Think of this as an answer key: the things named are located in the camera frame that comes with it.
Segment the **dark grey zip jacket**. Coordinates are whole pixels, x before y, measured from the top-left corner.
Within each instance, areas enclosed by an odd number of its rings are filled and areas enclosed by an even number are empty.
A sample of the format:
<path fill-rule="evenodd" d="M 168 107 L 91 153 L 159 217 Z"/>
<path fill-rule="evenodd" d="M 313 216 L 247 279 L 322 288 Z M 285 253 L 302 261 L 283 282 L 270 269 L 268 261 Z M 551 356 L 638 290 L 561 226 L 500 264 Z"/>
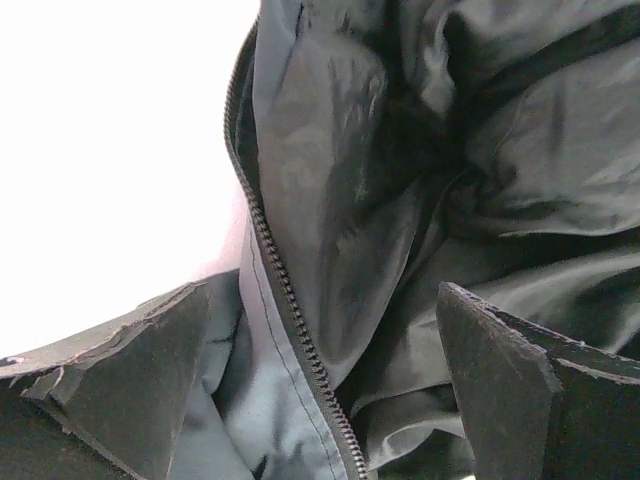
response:
<path fill-rule="evenodd" d="M 265 1 L 173 479 L 462 479 L 442 283 L 639 356 L 635 1 Z"/>

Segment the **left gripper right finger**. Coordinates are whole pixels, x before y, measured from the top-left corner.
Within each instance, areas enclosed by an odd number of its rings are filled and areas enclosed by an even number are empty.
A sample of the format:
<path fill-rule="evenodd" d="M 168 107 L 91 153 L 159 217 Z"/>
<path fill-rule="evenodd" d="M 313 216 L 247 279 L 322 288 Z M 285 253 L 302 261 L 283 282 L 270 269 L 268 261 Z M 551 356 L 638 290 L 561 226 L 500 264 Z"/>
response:
<path fill-rule="evenodd" d="M 636 479 L 639 363 L 452 283 L 437 323 L 478 479 Z"/>

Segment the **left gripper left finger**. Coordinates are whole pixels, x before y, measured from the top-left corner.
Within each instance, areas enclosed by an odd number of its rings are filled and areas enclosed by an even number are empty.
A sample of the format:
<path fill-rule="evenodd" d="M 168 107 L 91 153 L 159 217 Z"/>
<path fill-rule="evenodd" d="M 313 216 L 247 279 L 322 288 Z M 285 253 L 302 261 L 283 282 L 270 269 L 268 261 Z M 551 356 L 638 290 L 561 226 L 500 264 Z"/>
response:
<path fill-rule="evenodd" d="M 190 284 L 2 359 L 2 478 L 167 478 L 210 301 Z"/>

